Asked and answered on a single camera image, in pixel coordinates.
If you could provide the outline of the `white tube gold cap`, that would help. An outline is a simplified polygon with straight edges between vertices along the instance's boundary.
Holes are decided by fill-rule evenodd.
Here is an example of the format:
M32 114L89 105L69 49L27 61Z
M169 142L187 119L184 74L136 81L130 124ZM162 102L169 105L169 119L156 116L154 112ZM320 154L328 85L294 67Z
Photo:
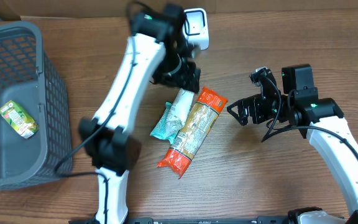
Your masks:
M190 113L194 93L180 89L165 118L165 134L172 144L181 128L184 127Z

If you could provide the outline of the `orange spaghetti packet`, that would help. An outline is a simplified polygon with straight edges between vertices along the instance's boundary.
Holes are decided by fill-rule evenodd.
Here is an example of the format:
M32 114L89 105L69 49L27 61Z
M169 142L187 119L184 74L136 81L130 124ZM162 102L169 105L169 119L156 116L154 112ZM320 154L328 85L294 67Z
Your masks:
M169 167L180 177L186 172L198 149L224 109L228 99L204 87L187 121L157 167Z

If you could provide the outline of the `teal snack packet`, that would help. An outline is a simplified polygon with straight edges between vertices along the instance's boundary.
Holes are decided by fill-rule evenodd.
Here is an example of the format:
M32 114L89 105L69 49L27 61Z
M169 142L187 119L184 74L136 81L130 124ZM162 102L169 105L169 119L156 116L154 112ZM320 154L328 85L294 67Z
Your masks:
M175 134L167 134L166 128L165 128L167 114L168 114L171 106L172 106L171 103L169 103L169 102L165 103L165 110L163 112L163 115L150 133L150 136L153 136L160 140L168 140L170 142L170 144L172 144L174 142L175 137L176 137Z

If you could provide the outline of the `green tea carton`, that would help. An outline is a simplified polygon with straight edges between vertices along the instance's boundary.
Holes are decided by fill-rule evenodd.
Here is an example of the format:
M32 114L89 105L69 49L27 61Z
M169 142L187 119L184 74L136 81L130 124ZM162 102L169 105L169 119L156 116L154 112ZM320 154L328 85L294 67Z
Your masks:
M34 118L15 101L8 101L0 107L0 115L24 139L29 139L37 133L39 126Z

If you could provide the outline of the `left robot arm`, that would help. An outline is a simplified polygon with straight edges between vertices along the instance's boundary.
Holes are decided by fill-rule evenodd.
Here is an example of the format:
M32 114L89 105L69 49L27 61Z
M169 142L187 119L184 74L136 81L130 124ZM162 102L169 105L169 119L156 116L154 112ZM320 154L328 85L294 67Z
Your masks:
M130 36L118 73L93 118L79 125L99 184L98 211L91 223L127 221L128 177L141 150L132 132L147 86L200 90L201 70L193 61L200 48L184 35L190 28L186 11L168 3L161 12L143 5L132 14L132 5L126 8Z

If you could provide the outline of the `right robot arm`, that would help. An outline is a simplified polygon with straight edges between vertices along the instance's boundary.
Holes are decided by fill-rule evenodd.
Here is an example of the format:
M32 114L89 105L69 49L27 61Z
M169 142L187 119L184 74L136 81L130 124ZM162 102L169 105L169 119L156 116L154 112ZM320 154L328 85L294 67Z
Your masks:
M239 124L266 123L263 140L298 130L317 150L337 182L346 202L349 218L327 214L319 207L290 210L285 223L358 223L358 143L343 111L332 98L319 98L309 64L283 67L283 90L267 67L249 77L260 93L237 100L227 107Z

